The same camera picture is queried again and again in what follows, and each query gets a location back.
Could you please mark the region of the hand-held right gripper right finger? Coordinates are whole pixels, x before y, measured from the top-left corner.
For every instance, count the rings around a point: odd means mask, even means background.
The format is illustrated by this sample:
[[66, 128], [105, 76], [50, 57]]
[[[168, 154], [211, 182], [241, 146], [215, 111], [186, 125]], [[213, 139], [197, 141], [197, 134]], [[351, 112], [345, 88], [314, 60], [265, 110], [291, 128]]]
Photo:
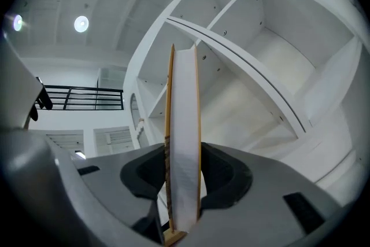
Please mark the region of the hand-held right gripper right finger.
[[206, 196], [187, 247], [316, 247], [335, 228], [339, 204], [288, 165], [202, 144]]

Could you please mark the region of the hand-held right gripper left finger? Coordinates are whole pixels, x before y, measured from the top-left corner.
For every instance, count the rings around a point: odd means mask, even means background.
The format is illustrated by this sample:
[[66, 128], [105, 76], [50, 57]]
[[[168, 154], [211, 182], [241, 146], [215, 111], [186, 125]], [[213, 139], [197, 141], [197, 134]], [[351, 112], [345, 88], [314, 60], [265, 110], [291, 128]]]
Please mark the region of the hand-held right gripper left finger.
[[82, 180], [119, 222], [147, 239], [163, 243], [157, 206], [165, 182], [163, 144], [110, 156], [74, 161]]

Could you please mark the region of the yellow book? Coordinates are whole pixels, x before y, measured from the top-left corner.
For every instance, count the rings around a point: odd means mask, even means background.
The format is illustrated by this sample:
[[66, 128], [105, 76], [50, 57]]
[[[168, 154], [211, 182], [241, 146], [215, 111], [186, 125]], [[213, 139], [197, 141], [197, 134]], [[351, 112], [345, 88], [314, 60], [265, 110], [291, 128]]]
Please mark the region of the yellow book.
[[165, 246], [183, 239], [200, 217], [201, 119], [197, 49], [171, 50], [165, 102]]

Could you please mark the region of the white desk with hutch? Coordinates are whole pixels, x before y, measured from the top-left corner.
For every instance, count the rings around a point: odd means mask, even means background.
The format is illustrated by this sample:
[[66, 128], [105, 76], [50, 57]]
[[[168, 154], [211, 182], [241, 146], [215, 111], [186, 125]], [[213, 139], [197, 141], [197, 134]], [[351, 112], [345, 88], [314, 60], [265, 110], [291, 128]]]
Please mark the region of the white desk with hutch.
[[340, 205], [370, 168], [370, 25], [354, 0], [173, 0], [123, 84], [134, 148], [164, 140], [171, 49], [198, 57], [202, 140], [279, 160]]

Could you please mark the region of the black railing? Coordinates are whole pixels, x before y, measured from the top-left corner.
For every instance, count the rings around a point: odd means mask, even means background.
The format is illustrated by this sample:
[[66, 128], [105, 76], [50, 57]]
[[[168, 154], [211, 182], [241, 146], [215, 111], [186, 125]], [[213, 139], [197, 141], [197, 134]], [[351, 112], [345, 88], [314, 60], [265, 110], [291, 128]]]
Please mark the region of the black railing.
[[100, 87], [45, 85], [52, 110], [124, 110], [123, 91]]

